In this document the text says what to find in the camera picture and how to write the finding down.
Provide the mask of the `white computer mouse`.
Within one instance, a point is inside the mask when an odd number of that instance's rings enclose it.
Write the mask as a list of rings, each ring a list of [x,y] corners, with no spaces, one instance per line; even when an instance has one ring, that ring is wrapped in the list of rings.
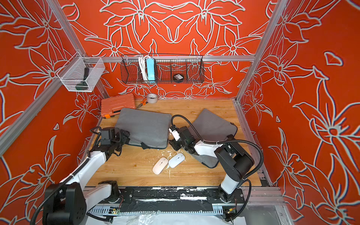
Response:
[[[183,153],[178,153],[168,161],[168,164],[171,168],[175,168],[184,160],[185,160],[185,156],[183,155]]]

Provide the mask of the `grey laptop bag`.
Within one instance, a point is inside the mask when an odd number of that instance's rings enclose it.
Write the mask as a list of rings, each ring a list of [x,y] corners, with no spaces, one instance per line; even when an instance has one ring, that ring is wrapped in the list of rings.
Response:
[[[171,115],[124,108],[116,127],[130,133],[128,145],[143,149],[166,149]]]
[[[192,125],[201,137],[207,141],[224,141],[228,135],[235,136],[238,131],[235,124],[226,121],[208,109],[203,109]],[[218,165],[218,159],[216,157],[206,155],[199,156],[195,153],[191,153],[190,155],[210,169]]]

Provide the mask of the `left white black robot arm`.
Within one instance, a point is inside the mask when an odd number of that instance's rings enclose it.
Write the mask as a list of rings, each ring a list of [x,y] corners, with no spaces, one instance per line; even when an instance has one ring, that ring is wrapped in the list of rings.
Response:
[[[130,141],[130,133],[117,127],[99,126],[91,132],[97,137],[85,160],[60,183],[47,187],[43,202],[31,218],[31,225],[36,224],[39,214],[42,214],[44,225],[112,224],[111,216],[96,216],[90,211],[103,200],[123,201],[117,181],[102,181],[91,189],[85,186],[112,155],[121,155],[123,145]]]

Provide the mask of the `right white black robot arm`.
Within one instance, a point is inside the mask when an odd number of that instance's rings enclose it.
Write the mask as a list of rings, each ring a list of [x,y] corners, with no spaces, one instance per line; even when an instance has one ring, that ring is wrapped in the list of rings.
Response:
[[[221,164],[226,176],[213,198],[217,198],[223,203],[234,201],[234,212],[226,212],[222,216],[226,222],[234,221],[243,212],[250,199],[252,183],[248,178],[263,165],[264,155],[262,149],[253,142],[235,139],[233,135],[228,135],[224,141],[207,141],[201,137],[194,125],[183,115],[176,114],[172,116],[170,123],[169,131],[173,135],[173,139],[169,143],[175,151],[184,149],[192,156],[214,158]],[[240,143],[248,144],[258,151],[260,159],[254,169],[252,168],[255,164],[254,159],[244,150]],[[237,210],[237,199],[234,192],[245,182],[249,186],[248,195],[242,207]]]

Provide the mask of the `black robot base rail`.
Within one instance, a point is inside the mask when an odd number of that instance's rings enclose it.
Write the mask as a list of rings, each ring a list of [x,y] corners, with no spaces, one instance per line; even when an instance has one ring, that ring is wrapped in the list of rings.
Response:
[[[120,187],[116,202],[101,201],[90,213],[100,216],[138,214],[222,215],[245,202],[241,189],[221,200],[218,187]]]

